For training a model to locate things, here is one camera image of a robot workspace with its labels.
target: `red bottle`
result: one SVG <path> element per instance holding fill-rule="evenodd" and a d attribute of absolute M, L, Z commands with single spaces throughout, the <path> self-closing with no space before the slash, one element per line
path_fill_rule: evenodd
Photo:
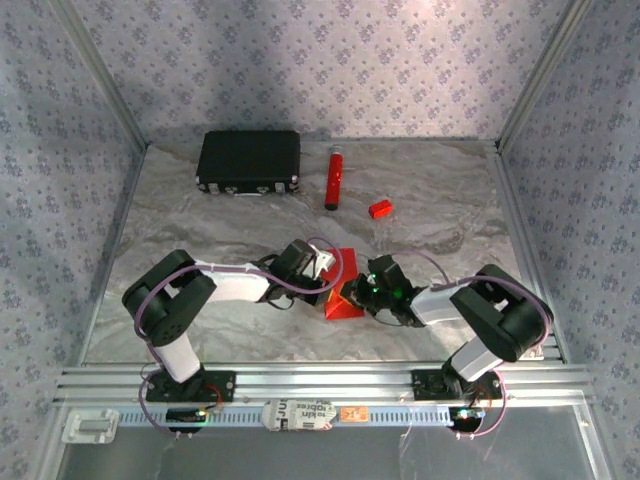
<path fill-rule="evenodd" d="M 329 158 L 329 175 L 327 176 L 327 194 L 324 197 L 324 208 L 337 210 L 340 204 L 340 182 L 342 181 L 342 153 L 337 145 L 331 147 Z"/>

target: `red box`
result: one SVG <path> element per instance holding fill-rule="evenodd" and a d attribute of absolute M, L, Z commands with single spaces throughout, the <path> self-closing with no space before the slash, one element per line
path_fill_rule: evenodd
<path fill-rule="evenodd" d="M 335 250 L 329 250 L 334 256 Z M 353 248 L 341 248 L 342 261 L 344 262 L 344 268 L 342 270 L 342 276 L 340 281 L 335 287 L 331 289 L 329 299 L 324 304 L 324 316 L 327 320 L 343 320 L 345 318 L 359 318 L 364 317 L 364 310 L 354 307 L 347 302 L 341 295 L 340 290 L 345 282 L 353 280 L 358 276 L 358 264 L 356 262 L 356 251 Z M 333 264 L 333 267 L 328 272 L 322 272 L 322 278 L 328 282 L 336 278 L 338 274 L 338 262 Z"/>
<path fill-rule="evenodd" d="M 371 218 L 380 218 L 389 215 L 392 210 L 393 205 L 391 205 L 391 202 L 389 200 L 382 200 L 369 207 L 369 215 L 371 215 Z"/>

